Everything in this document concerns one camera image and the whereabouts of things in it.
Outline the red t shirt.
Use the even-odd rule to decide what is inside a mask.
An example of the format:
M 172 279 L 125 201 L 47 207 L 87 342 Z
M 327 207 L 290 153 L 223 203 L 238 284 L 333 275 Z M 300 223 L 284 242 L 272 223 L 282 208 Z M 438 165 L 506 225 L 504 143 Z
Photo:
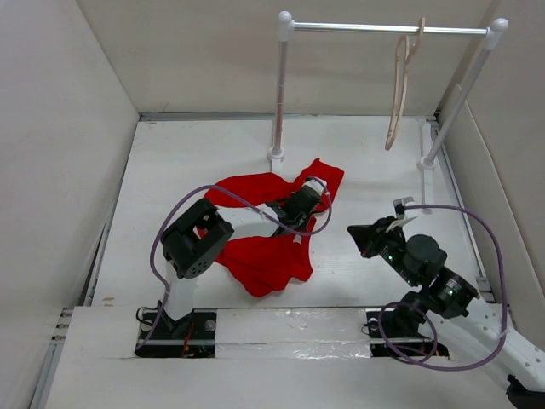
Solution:
M 329 208 L 327 199 L 333 199 L 341 185 L 344 171 L 316 158 L 292 182 L 272 172 L 230 176 L 216 183 L 218 187 L 237 194 L 253 205 L 263 205 L 284 199 L 302 187 L 308 176 L 316 176 L 326 182 L 330 195 L 322 197 L 318 212 Z M 249 237 L 232 239 L 216 258 L 227 268 L 234 279 L 253 297 L 264 297 L 274 291 L 282 291 L 292 279 L 307 281 L 313 268 L 309 256 L 310 239 L 297 238 L 293 234 L 279 237 Z

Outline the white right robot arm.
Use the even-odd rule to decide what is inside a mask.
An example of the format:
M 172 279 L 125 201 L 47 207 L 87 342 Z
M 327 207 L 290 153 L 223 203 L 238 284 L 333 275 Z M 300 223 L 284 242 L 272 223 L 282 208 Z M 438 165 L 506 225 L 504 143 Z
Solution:
M 405 237 L 403 219 L 388 216 L 347 231 L 364 258 L 380 257 L 409 286 L 399 302 L 377 316 L 377 330 L 399 360 L 425 369 L 430 357 L 419 360 L 393 343 L 390 330 L 406 337 L 428 337 L 468 363 L 450 372 L 484 369 L 506 391 L 516 408 L 544 406 L 544 352 L 508 325 L 506 310 L 496 313 L 478 290 L 447 268 L 447 254 L 425 234 Z

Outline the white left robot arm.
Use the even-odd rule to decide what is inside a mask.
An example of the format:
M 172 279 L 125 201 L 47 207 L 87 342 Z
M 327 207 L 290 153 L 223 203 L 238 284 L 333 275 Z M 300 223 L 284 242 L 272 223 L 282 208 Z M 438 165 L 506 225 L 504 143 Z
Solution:
M 309 239 L 331 196 L 315 180 L 256 204 L 216 187 L 179 217 L 168 215 L 155 245 L 169 264 L 160 327 L 170 337 L 189 330 L 196 279 L 214 263 L 226 267 L 253 297 L 281 291 L 312 272 Z

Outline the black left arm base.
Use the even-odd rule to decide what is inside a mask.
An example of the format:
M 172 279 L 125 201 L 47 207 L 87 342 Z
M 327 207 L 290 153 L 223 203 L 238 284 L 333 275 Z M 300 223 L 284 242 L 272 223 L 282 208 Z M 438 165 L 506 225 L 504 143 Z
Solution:
M 193 310 L 173 321 L 163 313 L 152 331 L 156 309 L 141 307 L 135 317 L 139 335 L 135 355 L 140 358 L 215 358 L 216 310 Z

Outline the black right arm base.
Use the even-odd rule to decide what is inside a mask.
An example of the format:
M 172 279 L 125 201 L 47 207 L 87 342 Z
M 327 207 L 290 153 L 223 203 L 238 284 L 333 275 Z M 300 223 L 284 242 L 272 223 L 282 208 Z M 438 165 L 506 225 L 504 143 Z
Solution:
M 366 323 L 361 332 L 369 338 L 370 353 L 373 358 L 389 357 L 407 363 L 407 359 L 400 356 L 384 341 L 379 328 L 379 313 L 381 308 L 367 308 L 365 310 Z M 441 343 L 433 346 L 433 339 L 418 332 L 424 318 L 416 311 L 407 307 L 386 308 L 382 314 L 382 329 L 388 339 L 404 354 L 416 360 L 423 360 L 426 356 L 449 358 L 449 350 Z

